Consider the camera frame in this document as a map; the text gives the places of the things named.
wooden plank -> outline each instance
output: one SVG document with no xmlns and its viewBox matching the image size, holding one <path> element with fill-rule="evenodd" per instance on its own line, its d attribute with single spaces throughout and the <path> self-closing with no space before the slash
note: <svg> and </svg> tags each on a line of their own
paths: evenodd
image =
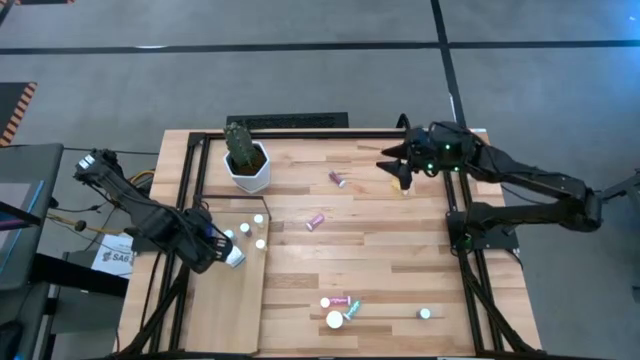
<svg viewBox="0 0 640 360">
<path fill-rule="evenodd" d="M 188 132 L 167 131 L 158 159 L 151 194 L 169 205 L 175 204 Z M 480 136 L 488 139 L 486 133 Z M 260 320 L 249 324 L 259 327 L 257 356 L 473 355 L 460 272 L 448 249 L 442 176 L 416 176 L 409 195 L 404 196 L 391 187 L 391 176 L 373 165 L 384 158 L 380 149 L 399 141 L 263 140 L 272 157 L 273 177 L 261 194 L 273 218 Z M 211 143 L 205 194 L 246 195 L 220 166 L 225 153 L 223 141 Z M 188 198 L 196 169 L 197 161 Z M 330 170 L 347 180 L 345 188 L 329 181 Z M 459 183 L 454 176 L 458 194 Z M 474 199 L 501 205 L 499 186 L 473 179 L 470 186 Z M 263 207 L 261 202 L 246 200 L 207 201 L 211 210 L 219 212 L 256 212 Z M 309 232 L 304 224 L 316 213 L 325 214 L 326 220 Z M 504 251 L 485 251 L 485 256 L 498 308 L 525 341 L 539 347 L 519 265 Z M 136 261 L 120 326 L 123 344 L 137 331 L 136 311 L 150 275 L 149 260 Z M 189 284 L 180 345 L 187 350 L 218 351 L 211 341 L 224 331 L 210 326 L 214 314 L 207 313 L 213 309 L 207 299 L 219 296 L 219 289 L 200 278 L 192 276 Z M 347 295 L 360 300 L 362 307 L 344 328 L 330 330 L 324 321 L 328 311 L 346 308 L 323 309 L 319 301 Z M 415 318 L 422 307 L 432 311 L 430 320 Z M 489 339 L 486 318 L 481 318 L 481 324 L 484 338 Z M 163 346 L 169 331 L 170 321 L 165 321 Z"/>
<path fill-rule="evenodd" d="M 239 230 L 240 224 L 252 224 L 255 214 L 214 213 L 216 225 L 237 234 L 236 246 L 246 259 L 235 268 L 214 263 L 202 274 L 192 274 L 190 287 L 196 289 L 191 304 L 187 348 L 193 351 L 252 354 L 258 351 L 258 333 L 262 312 L 262 288 L 267 253 L 255 246 L 257 239 L 269 243 L 269 225 L 252 226 L 252 236 Z"/>
</svg>

white plant pot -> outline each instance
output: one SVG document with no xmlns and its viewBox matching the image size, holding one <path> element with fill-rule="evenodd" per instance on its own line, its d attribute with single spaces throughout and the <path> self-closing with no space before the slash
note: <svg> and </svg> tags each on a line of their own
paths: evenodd
<svg viewBox="0 0 640 360">
<path fill-rule="evenodd" d="M 231 161 L 231 156 L 227 152 L 227 155 L 224 156 L 224 166 L 227 167 L 227 172 L 231 175 L 233 181 L 235 181 L 236 185 L 242 190 L 248 192 L 249 194 L 256 193 L 271 183 L 271 159 L 269 158 L 269 154 L 267 154 L 267 150 L 265 150 L 262 143 L 259 141 L 253 141 L 254 145 L 258 145 L 264 154 L 264 157 L 267 159 L 262 168 L 253 176 L 244 176 L 244 175 L 236 175 L 231 171 L 231 167 L 229 166 L 229 161 Z"/>
</svg>

gray floor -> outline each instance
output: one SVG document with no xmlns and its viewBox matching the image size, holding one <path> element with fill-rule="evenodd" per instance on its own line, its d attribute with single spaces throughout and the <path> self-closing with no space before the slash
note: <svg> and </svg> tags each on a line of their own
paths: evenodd
<svg viewBox="0 0 640 360">
<path fill-rule="evenodd" d="M 640 39 L 635 1 L 441 3 L 450 41 Z M 424 0 L 191 0 L 179 6 L 79 0 L 14 7 L 0 28 L 0 47 L 436 39 Z M 492 143 L 516 159 L 596 188 L 640 167 L 640 48 L 452 53 L 468 125 L 486 127 Z M 400 112 L 414 124 L 452 120 L 437 50 L 3 56 L 0 68 L 0 81 L 38 82 L 16 143 L 157 151 L 165 129 L 217 128 L 227 115 L 255 113 L 348 111 L 353 127 L 393 126 Z M 65 153 L 55 192 L 70 208 L 100 200 L 71 179 L 81 155 Z M 155 162 L 154 156 L 122 159 L 127 173 Z M 507 202 L 520 200 L 507 196 Z M 102 224 L 106 215 L 84 218 Z M 549 352 L 637 358 L 640 304 L 631 286 L 640 285 L 640 226 L 634 215 L 620 199 L 607 205 L 597 233 L 518 230 Z M 47 224 L 41 251 L 60 255 L 86 245 Z M 55 357 L 103 355 L 112 342 L 112 331 L 67 336 Z"/>
</svg>

white paper sign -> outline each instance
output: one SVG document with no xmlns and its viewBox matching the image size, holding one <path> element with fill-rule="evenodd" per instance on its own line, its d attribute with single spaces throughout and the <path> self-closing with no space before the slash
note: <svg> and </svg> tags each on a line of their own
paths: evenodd
<svg viewBox="0 0 640 360">
<path fill-rule="evenodd" d="M 135 257 L 131 251 L 132 243 L 133 239 L 127 234 L 105 235 L 91 269 L 128 279 Z"/>
</svg>

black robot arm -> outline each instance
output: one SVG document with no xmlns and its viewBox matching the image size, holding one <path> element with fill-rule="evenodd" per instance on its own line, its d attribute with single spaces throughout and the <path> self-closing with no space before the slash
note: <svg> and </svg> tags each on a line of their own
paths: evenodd
<svg viewBox="0 0 640 360">
<path fill-rule="evenodd" d="M 141 194 L 124 178 L 113 151 L 91 151 L 76 164 L 74 178 L 93 188 L 103 188 L 129 213 L 134 225 L 127 230 L 129 235 L 146 238 L 165 253 L 175 251 L 197 273 L 206 271 L 214 261 L 234 266 L 239 263 L 238 256 L 244 257 L 229 238 L 216 234 L 208 211 L 196 208 L 179 212 Z M 229 262 L 232 251 L 234 259 Z"/>
<path fill-rule="evenodd" d="M 602 222 L 601 199 L 582 180 L 519 163 L 456 123 L 407 129 L 405 141 L 382 154 L 397 160 L 376 165 L 398 177 L 403 190 L 411 186 L 412 172 L 434 177 L 440 171 L 464 171 L 478 181 L 507 182 L 557 199 L 551 204 L 508 207 L 474 202 L 465 219 L 472 237 L 497 225 L 559 224 L 589 232 Z"/>
</svg>

